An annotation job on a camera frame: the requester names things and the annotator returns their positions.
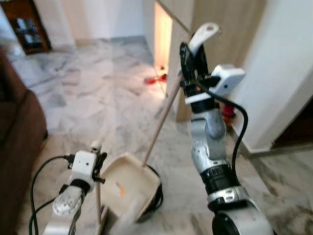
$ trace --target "wooden cabinet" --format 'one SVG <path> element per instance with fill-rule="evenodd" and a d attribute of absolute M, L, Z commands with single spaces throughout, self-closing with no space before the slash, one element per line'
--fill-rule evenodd
<path fill-rule="evenodd" d="M 25 54 L 48 51 L 50 41 L 32 0 L 1 2 L 3 11 Z"/>

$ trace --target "beige dustpan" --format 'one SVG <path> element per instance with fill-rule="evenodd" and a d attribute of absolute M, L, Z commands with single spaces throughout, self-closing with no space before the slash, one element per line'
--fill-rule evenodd
<path fill-rule="evenodd" d="M 160 178 L 135 156 L 125 153 L 113 161 L 101 174 L 106 179 L 101 186 L 102 203 L 120 217 L 139 194 L 144 202 L 138 218 L 153 200 Z"/>

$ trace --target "wooden stick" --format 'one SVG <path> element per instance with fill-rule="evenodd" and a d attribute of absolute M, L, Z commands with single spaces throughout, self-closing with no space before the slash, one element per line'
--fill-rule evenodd
<path fill-rule="evenodd" d="M 180 81 L 181 81 L 181 80 L 182 80 L 182 73 L 180 72 L 180 73 L 178 74 L 176 80 L 174 81 L 174 85 L 173 85 L 172 92 L 171 92 L 171 94 L 170 94 L 170 96 L 169 96 L 169 98 L 168 98 L 167 103 L 165 104 L 165 106 L 164 106 L 164 108 L 163 108 L 163 110 L 162 110 L 160 119 L 159 119 L 158 124 L 157 124 L 157 126 L 156 126 L 155 134 L 153 135 L 153 139 L 152 139 L 152 141 L 151 141 L 151 143 L 150 143 L 149 149 L 148 149 L 148 151 L 147 151 L 147 153 L 146 153 L 146 155 L 145 155 L 145 158 L 144 158 L 144 160 L 143 160 L 143 162 L 142 162 L 142 166 L 143 166 L 143 167 L 147 164 L 147 161 L 148 161 L 148 159 L 149 159 L 149 156 L 150 156 L 150 154 L 151 154 L 151 151 L 152 151 L 152 149 L 153 149 L 153 146 L 154 146 L 155 143 L 156 143 L 156 140 L 157 140 L 157 137 L 158 137 L 158 135 L 159 135 L 159 133 L 160 133 L 160 130 L 161 130 L 163 124 L 164 124 L 164 121 L 165 121 L 165 119 L 166 119 L 166 117 L 167 117 L 167 115 L 168 115 L 168 112 L 169 112 L 170 109 L 171 109 L 171 106 L 172 106 L 172 104 L 173 104 L 173 102 L 174 102 L 174 99 L 175 99 L 175 97 L 176 97 L 176 95 L 177 95 L 177 93 L 178 93 L 178 91 L 179 91 L 179 88 L 180 88 Z"/>

